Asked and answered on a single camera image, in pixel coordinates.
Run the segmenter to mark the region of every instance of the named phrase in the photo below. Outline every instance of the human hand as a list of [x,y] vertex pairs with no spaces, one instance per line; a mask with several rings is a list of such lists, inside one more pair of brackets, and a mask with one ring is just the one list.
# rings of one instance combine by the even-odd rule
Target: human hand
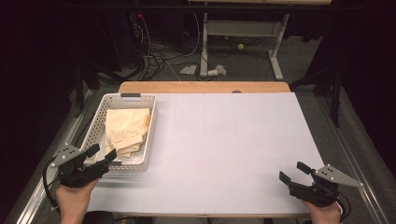
[[312,203],[303,200],[302,202],[311,212],[313,224],[340,224],[341,209],[337,203],[332,203],[327,207],[317,207]]
[[61,209],[61,223],[80,224],[90,203],[91,192],[99,179],[78,189],[61,185],[56,189],[56,198]]

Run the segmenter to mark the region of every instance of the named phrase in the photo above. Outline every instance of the white plastic basket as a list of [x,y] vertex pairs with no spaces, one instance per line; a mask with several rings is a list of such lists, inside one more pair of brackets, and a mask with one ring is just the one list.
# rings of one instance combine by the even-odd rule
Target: white plastic basket
[[143,95],[139,93],[109,93],[103,96],[81,146],[83,150],[86,150],[94,144],[99,144],[100,151],[91,158],[87,158],[85,163],[95,163],[96,161],[101,161],[105,158],[105,122],[107,110],[123,108],[149,108],[150,118],[148,133],[146,140],[140,146],[139,151],[132,153],[130,158],[117,157],[110,163],[110,171],[107,175],[125,175],[131,170],[146,170],[149,164],[151,140],[154,133],[155,120],[157,118],[156,97],[155,95]]

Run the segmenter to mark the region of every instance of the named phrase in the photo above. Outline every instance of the wooden table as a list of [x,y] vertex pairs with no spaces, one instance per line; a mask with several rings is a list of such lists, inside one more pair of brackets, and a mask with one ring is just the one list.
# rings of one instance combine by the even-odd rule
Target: wooden table
[[150,82],[124,82],[120,85],[119,92],[140,93],[215,93],[215,92],[290,92],[289,85],[285,82],[197,82],[197,81],[150,81]]
[[278,179],[283,171],[310,185],[297,161],[323,166],[286,83],[125,82],[120,92],[157,97],[148,169],[106,174],[89,211],[115,217],[309,216]]

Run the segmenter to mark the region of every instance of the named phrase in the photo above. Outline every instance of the white object on floor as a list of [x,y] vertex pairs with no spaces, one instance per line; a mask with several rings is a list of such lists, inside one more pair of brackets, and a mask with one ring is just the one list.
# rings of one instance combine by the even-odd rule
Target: white object on floor
[[207,75],[209,77],[217,77],[218,75],[226,76],[227,75],[227,71],[224,69],[223,65],[218,64],[216,66],[216,69],[212,69],[212,70],[207,71]]
[[192,65],[192,66],[187,66],[183,69],[181,69],[181,71],[179,72],[180,74],[184,74],[184,75],[194,75],[195,74],[195,69],[197,68],[196,65]]

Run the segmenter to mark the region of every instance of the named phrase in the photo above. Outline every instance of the beige cloth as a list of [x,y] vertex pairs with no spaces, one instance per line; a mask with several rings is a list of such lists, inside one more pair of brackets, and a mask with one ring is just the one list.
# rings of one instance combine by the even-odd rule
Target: beige cloth
[[149,109],[108,109],[106,114],[106,152],[112,149],[130,157],[140,149],[149,130]]

